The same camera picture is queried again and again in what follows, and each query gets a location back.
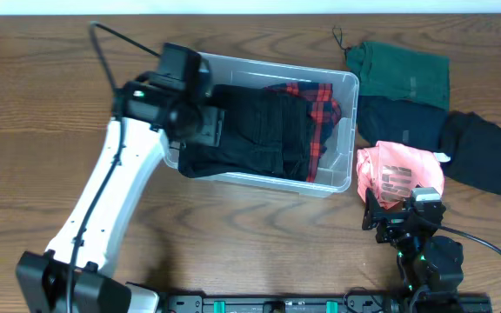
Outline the black garment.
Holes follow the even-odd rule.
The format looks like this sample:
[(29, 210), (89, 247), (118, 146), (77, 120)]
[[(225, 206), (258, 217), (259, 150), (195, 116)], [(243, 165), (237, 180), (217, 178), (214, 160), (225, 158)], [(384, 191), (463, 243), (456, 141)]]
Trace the black garment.
[(314, 132), (311, 102), (285, 92), (218, 84), (209, 104), (224, 110), (219, 145), (186, 144), (178, 158), (182, 175), (307, 178)]
[(444, 174), (460, 183), (501, 195), (501, 128), (470, 112), (453, 111), (446, 119), (439, 149), (451, 160)]

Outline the red navy plaid garment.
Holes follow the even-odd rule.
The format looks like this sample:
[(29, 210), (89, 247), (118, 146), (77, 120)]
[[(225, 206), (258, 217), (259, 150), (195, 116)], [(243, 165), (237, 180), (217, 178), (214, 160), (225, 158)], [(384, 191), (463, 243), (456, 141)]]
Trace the red navy plaid garment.
[(310, 140), (310, 158), (307, 183), (316, 179), (319, 162), (328, 150), (327, 140), (343, 116), (339, 101), (334, 97), (331, 83), (281, 83), (265, 87), (268, 91), (302, 98), (307, 104), (307, 116), (314, 127)]

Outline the dark green garment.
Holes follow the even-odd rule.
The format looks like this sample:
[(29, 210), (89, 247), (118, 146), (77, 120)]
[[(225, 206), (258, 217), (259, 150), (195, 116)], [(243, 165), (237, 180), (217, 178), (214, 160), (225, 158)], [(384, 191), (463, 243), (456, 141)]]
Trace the dark green garment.
[(388, 43), (363, 42), (345, 52), (359, 94), (450, 108), (450, 59)]

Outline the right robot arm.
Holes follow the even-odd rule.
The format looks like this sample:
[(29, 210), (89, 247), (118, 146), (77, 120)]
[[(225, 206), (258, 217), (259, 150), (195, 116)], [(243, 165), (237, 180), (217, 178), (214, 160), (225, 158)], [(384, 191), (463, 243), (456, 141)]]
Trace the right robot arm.
[(463, 245), (438, 236), (445, 206), (432, 187), (415, 188), (411, 195), (385, 209), (374, 191), (365, 192), (363, 230), (376, 230), (376, 241), (397, 250), (397, 267), (405, 287), (393, 312), (460, 311), (458, 285), (464, 279)]

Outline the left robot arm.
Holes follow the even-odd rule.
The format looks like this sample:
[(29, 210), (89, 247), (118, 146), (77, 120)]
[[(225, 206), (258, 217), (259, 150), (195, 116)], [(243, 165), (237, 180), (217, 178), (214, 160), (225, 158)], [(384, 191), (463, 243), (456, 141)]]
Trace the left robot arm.
[(213, 84), (137, 79), (113, 91), (104, 146), (74, 210), (42, 255), (23, 253), (17, 281), (31, 312), (158, 312), (159, 294), (114, 280), (132, 214), (173, 135), (208, 132)]

